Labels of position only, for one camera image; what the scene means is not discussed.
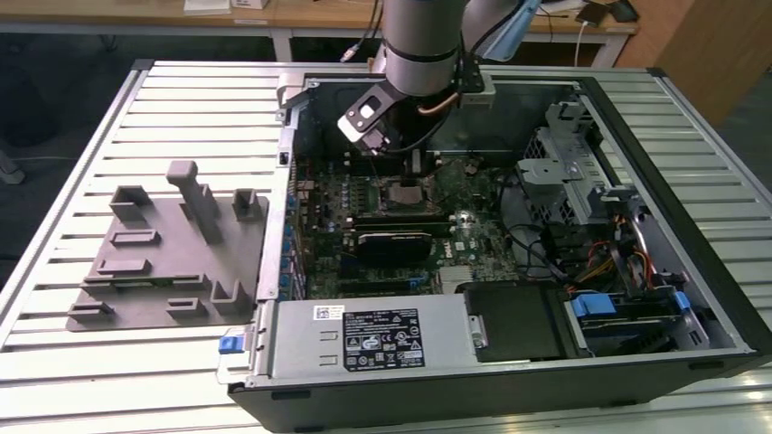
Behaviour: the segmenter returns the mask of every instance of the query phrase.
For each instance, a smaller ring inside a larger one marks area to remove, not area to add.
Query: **wooden desk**
[[[233,8],[226,15],[185,16],[183,0],[0,0],[0,32],[267,36],[277,61],[291,61],[290,39],[358,38],[371,0],[271,0],[262,10]],[[526,42],[575,43],[579,25],[570,17],[537,16]],[[582,43],[599,44],[593,67],[611,67],[635,24],[610,16],[587,27]]]

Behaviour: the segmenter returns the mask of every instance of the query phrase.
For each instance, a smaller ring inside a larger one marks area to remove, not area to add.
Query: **orange wire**
[[[589,247],[589,252],[587,252],[587,267],[591,266],[591,255],[594,254],[594,250],[602,246],[607,244],[607,241],[598,241],[595,243],[591,244],[591,247]]]
[[[639,251],[637,249],[633,250],[634,251],[634,255],[638,256],[642,259],[642,275],[643,278],[646,279],[646,285],[649,286],[649,288],[653,288],[653,283],[651,283],[651,275],[653,275],[653,270],[651,270],[651,257],[649,257],[649,254],[645,253],[643,251]]]

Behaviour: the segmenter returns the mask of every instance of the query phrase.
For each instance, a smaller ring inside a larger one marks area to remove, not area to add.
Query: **warning label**
[[[350,372],[423,366],[418,309],[342,314],[345,367]]]

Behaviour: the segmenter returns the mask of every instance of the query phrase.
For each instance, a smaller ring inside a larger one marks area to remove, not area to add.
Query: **gray plastic holder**
[[[250,189],[214,198],[195,163],[170,163],[182,198],[121,186],[67,330],[237,325],[250,320],[267,199]]]

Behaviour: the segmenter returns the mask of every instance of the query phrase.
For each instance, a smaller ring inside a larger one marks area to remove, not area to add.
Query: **metal table surface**
[[[491,67],[497,75],[593,75],[761,316],[772,320],[772,201],[666,79],[643,70]],[[285,72],[330,64],[157,61],[131,71],[0,293],[0,426],[9,433],[259,433],[214,379],[225,326],[70,333],[65,313],[107,229],[109,196],[171,194],[174,158],[214,193],[270,193]],[[609,160],[623,179],[618,160]],[[366,432],[767,432],[772,371],[695,383],[650,403],[366,429]]]

